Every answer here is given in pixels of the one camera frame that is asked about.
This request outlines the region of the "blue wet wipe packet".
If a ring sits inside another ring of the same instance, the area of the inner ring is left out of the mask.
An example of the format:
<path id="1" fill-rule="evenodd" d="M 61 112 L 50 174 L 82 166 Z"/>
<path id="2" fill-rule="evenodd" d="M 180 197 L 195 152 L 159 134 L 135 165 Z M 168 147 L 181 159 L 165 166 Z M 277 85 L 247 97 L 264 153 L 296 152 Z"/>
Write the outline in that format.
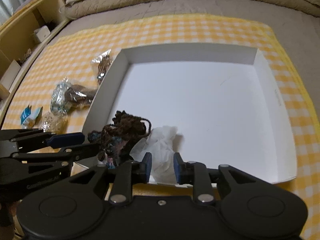
<path id="1" fill-rule="evenodd" d="M 37 107 L 32 110 L 32 106 L 28 105 L 25 107 L 20 115 L 20 121 L 22 128 L 33 128 L 37 122 L 38 117 L 42 113 L 43 107 Z"/>

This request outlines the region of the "blue floral silk pouch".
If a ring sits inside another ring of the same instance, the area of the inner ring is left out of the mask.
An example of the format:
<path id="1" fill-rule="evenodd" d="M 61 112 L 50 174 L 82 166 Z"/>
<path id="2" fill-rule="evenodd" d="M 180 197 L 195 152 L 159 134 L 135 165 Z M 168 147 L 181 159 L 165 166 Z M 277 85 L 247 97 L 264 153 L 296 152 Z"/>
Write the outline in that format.
<path id="1" fill-rule="evenodd" d="M 50 111 L 53 114 L 67 114 L 70 111 L 72 105 L 66 100 L 65 92 L 71 86 L 72 83 L 67 77 L 57 83 L 50 101 Z"/>

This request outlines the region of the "yellow white checkered blanket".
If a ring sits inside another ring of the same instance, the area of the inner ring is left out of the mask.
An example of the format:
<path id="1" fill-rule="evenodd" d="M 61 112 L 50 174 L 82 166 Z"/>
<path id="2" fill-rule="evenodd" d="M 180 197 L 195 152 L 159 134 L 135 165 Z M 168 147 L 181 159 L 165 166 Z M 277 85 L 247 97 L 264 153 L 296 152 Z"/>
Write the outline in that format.
<path id="1" fill-rule="evenodd" d="M 297 150 L 297 178 L 284 188 L 308 206 L 303 237 L 319 239 L 319 120 L 287 49 L 263 23 L 210 14 L 164 15 L 62 36 L 43 51 L 23 79 L 2 127 L 19 128 L 20 114 L 27 105 L 48 111 L 53 89 L 64 77 L 93 85 L 91 60 L 103 51 L 117 55 L 123 48 L 176 42 L 237 44 L 263 52 L 283 96 Z"/>

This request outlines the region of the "white board in shelf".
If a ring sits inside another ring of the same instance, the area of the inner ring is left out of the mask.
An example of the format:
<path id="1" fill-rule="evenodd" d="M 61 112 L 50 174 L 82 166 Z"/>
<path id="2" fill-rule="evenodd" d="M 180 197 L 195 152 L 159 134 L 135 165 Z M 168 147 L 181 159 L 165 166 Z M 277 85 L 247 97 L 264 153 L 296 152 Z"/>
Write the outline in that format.
<path id="1" fill-rule="evenodd" d="M 17 63 L 16 60 L 13 60 L 1 78 L 1 85 L 5 89 L 9 90 L 20 70 L 20 65 Z"/>

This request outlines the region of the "white shallow cardboard box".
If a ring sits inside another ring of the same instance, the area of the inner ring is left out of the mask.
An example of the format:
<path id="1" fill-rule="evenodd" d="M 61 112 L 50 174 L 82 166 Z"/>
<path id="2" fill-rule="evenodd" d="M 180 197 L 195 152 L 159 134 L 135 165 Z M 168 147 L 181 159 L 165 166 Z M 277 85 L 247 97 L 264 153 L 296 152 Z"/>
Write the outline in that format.
<path id="1" fill-rule="evenodd" d="M 297 176 L 289 115 L 263 52 L 213 43 L 158 44 L 120 51 L 82 132 L 116 111 L 177 128 L 174 150 L 208 168 L 232 165 L 272 184 Z"/>

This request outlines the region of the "wooden low shelf unit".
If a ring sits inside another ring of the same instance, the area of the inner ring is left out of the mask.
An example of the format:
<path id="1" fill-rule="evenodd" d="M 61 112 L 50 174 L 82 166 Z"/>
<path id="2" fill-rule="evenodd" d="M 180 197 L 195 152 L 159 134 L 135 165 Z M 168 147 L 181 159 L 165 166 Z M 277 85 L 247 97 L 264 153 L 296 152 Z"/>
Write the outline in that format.
<path id="1" fill-rule="evenodd" d="M 47 44 L 68 24 L 69 19 L 62 13 L 65 0 L 36 0 L 15 13 L 1 26 L 1 78 L 13 60 L 20 65 L 10 89 L 1 85 L 1 121 L 30 67 Z M 33 31 L 42 26 L 53 25 L 51 34 L 42 43 L 36 44 Z"/>

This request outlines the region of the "white tissue box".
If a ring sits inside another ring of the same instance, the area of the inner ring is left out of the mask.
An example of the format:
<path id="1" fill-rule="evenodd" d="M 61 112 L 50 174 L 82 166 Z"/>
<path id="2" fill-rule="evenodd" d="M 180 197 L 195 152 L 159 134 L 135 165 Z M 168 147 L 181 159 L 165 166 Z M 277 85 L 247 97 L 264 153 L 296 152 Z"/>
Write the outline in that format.
<path id="1" fill-rule="evenodd" d="M 33 39 L 36 44 L 42 43 L 51 34 L 49 28 L 44 25 L 33 31 Z"/>

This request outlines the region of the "grey bed sheet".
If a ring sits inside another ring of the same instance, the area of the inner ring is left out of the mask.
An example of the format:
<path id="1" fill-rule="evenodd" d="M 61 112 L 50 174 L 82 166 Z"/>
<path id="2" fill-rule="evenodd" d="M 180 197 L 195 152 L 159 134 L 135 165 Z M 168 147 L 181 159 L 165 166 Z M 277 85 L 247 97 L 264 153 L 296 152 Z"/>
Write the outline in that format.
<path id="1" fill-rule="evenodd" d="M 51 41 L 82 29 L 158 15 L 207 13 L 258 21 L 271 27 L 295 65 L 319 111 L 319 18 L 294 9 L 252 0 L 162 0 L 100 12 L 69 22 Z"/>

